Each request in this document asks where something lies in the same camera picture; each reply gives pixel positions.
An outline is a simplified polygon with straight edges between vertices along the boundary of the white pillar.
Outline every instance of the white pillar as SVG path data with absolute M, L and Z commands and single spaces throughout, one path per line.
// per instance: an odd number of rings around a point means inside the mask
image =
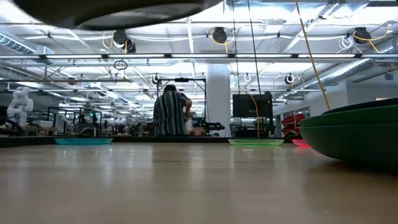
M 207 105 L 208 122 L 220 122 L 225 126 L 225 130 L 212 131 L 211 134 L 218 133 L 220 137 L 230 137 L 229 120 L 231 119 L 231 95 L 229 83 L 229 70 L 226 64 L 207 65 Z

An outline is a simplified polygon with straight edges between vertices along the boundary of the green plate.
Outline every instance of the green plate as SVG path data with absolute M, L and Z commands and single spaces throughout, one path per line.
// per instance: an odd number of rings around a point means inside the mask
M 283 139 L 229 139 L 229 143 L 234 146 L 280 146 L 285 140 Z
M 398 168 L 398 123 L 304 127 L 304 140 L 319 153 L 347 162 Z
M 300 127 L 398 123 L 398 105 L 336 112 L 301 120 Z

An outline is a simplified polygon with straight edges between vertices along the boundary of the white robot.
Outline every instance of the white robot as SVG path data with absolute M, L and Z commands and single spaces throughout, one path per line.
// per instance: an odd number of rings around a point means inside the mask
M 22 127 L 26 125 L 26 112 L 33 110 L 33 100 L 28 98 L 30 89 L 28 87 L 18 87 L 12 94 L 12 102 L 7 109 L 7 117 L 18 115 L 18 124 Z

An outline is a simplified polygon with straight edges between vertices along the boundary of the man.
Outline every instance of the man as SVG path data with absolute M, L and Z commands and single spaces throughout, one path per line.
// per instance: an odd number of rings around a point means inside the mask
M 163 95 L 154 105 L 154 123 L 156 125 L 156 136 L 184 136 L 184 116 L 190 116 L 192 101 L 183 93 L 177 92 L 174 85 L 167 85 Z

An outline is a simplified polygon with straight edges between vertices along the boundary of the black monitor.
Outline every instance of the black monitor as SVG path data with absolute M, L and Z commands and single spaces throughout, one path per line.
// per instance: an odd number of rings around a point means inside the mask
M 272 119 L 272 95 L 252 95 L 255 99 L 260 118 Z M 233 117 L 234 118 L 257 118 L 256 106 L 248 94 L 233 95 Z

